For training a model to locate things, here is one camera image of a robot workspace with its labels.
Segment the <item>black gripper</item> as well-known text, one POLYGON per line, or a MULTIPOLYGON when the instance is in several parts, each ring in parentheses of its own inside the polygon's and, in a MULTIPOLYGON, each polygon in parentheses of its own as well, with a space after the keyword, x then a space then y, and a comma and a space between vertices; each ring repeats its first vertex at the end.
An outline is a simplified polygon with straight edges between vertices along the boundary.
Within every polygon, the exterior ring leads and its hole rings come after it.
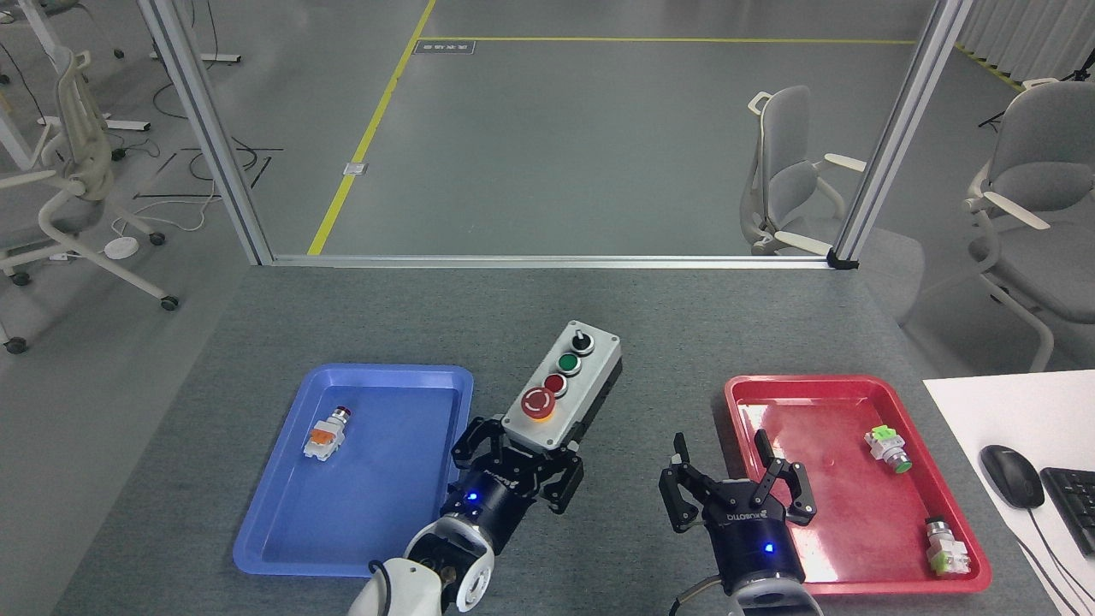
POLYGON ((690 464, 682 432, 675 434, 673 448, 669 467, 660 473, 670 526, 678 534, 698 524, 707 528, 724 592, 734 593, 744 583, 763 578, 805 581, 786 523, 809 525, 817 513, 805 465, 775 456, 766 429, 754 433, 754 449, 764 465, 759 483, 714 481, 690 464), (789 487, 787 511, 771 495, 777 480, 789 487))
POLYGON ((451 449, 456 467, 465 473, 449 486, 441 507, 442 516, 462 518, 477 526, 495 550, 503 550, 512 538, 528 508, 535 503, 535 495, 562 515, 585 476, 578 443, 529 453, 502 449, 505 435, 499 418, 470 421, 451 449), (485 441, 489 441, 489 453, 473 460, 485 441))

